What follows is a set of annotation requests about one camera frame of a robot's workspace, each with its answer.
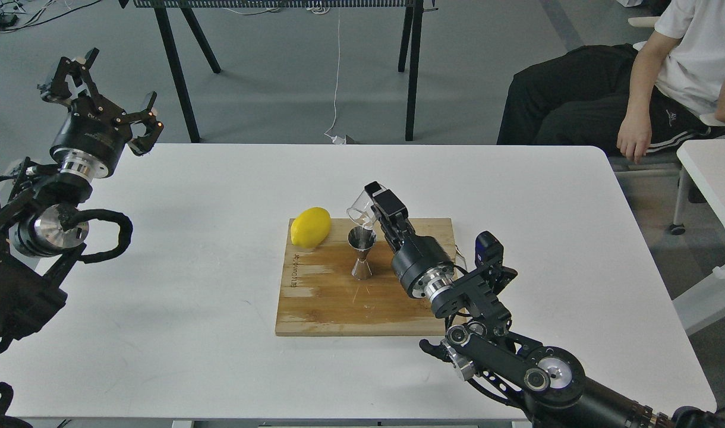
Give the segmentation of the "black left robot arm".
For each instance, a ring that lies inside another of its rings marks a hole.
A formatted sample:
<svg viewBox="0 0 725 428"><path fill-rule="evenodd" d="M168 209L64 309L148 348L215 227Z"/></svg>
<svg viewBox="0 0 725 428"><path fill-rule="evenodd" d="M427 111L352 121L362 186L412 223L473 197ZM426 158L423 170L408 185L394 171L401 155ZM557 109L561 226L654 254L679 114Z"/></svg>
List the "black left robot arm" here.
<svg viewBox="0 0 725 428"><path fill-rule="evenodd" d="M42 330L64 308L61 284L76 263L122 255L133 225L121 212L80 210L95 179L115 173L125 148L148 154L163 125L153 105L129 113L99 93L89 71L99 50L63 57L39 85L42 100L66 106L67 118L49 150L51 163L24 158L0 174L0 354Z"/></svg>

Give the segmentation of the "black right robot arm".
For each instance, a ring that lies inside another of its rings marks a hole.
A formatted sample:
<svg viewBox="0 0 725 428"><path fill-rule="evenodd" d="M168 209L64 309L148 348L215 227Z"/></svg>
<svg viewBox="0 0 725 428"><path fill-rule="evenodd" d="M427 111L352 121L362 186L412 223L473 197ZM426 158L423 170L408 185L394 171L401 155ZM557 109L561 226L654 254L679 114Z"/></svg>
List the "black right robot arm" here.
<svg viewBox="0 0 725 428"><path fill-rule="evenodd" d="M435 238L417 234L391 190L371 182L364 193L364 224L383 231L402 288L409 298L428 299L445 322L440 343L422 339L420 349L452 365L477 392L519 409L534 427L725 427L718 413L697 407L655 412L587 377L569 351L512 332L498 294L517 271L503 265L504 247L494 235L476 237L475 268L467 271Z"/></svg>

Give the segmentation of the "person's clasped hands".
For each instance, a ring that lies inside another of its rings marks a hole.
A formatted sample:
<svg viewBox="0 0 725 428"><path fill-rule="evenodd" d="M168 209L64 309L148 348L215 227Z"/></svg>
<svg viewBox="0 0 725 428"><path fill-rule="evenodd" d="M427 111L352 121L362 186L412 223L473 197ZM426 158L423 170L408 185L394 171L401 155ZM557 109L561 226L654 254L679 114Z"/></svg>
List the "person's clasped hands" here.
<svg viewBox="0 0 725 428"><path fill-rule="evenodd" d="M651 120L647 108L628 108L617 134L617 149L633 163L640 163L651 143Z"/></svg>

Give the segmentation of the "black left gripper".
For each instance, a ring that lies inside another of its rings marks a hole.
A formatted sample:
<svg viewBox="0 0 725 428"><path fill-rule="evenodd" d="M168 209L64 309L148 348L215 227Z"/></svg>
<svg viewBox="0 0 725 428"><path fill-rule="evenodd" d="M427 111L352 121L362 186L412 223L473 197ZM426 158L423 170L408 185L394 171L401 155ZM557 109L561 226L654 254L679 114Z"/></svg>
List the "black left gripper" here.
<svg viewBox="0 0 725 428"><path fill-rule="evenodd" d="M125 144L136 156L148 154L164 129L154 109L155 90L146 95L145 108L136 113L127 113L109 100L102 106L102 95L89 73L98 54L94 47L82 62L61 57L53 77L37 85L41 100L69 110L49 151L58 171L86 181L112 176ZM132 125L142 125L143 133L135 136Z"/></svg>

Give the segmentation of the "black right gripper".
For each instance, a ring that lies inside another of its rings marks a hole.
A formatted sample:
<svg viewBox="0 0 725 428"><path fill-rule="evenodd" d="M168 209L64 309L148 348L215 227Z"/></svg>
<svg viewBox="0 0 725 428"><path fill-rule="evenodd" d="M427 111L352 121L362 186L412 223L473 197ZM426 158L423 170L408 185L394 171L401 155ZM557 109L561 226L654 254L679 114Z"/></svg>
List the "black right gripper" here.
<svg viewBox="0 0 725 428"><path fill-rule="evenodd" d="M435 238L415 235L408 209L397 195L377 181L365 185L364 190L393 251L392 269L409 298L431 298L438 289L452 284L454 263Z"/></svg>

